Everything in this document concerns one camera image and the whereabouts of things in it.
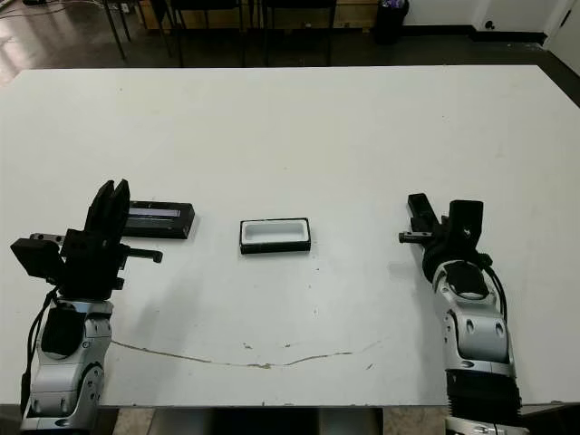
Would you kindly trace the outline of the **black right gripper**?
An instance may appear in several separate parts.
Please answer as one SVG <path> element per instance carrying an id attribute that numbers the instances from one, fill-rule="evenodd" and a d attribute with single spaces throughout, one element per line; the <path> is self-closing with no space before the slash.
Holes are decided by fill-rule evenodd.
<path id="1" fill-rule="evenodd" d="M 442 217 L 441 222 L 434 223 L 428 231 L 403 231 L 398 238 L 402 244 L 422 246 L 421 268 L 426 277 L 434 277 L 440 265 L 453 261 L 468 262 L 483 270 L 492 265 L 492 260 L 488 254 L 477 250 L 481 225 L 481 220 Z M 430 221 L 411 217 L 411 228 L 429 229 Z"/>

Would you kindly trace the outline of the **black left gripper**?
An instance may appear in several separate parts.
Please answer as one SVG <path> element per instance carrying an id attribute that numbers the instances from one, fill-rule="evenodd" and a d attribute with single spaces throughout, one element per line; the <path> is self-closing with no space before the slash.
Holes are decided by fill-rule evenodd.
<path id="1" fill-rule="evenodd" d="M 125 228 L 131 203 L 129 182 L 123 179 L 114 189 L 112 180 L 97 191 L 87 212 L 87 230 L 69 229 L 65 235 L 33 233 L 30 239 L 44 252 L 34 260 L 34 274 L 57 285 L 69 299 L 108 299 L 123 288 L 118 273 L 130 257 L 159 264 L 158 250 L 132 248 L 118 237 L 102 232 Z"/>

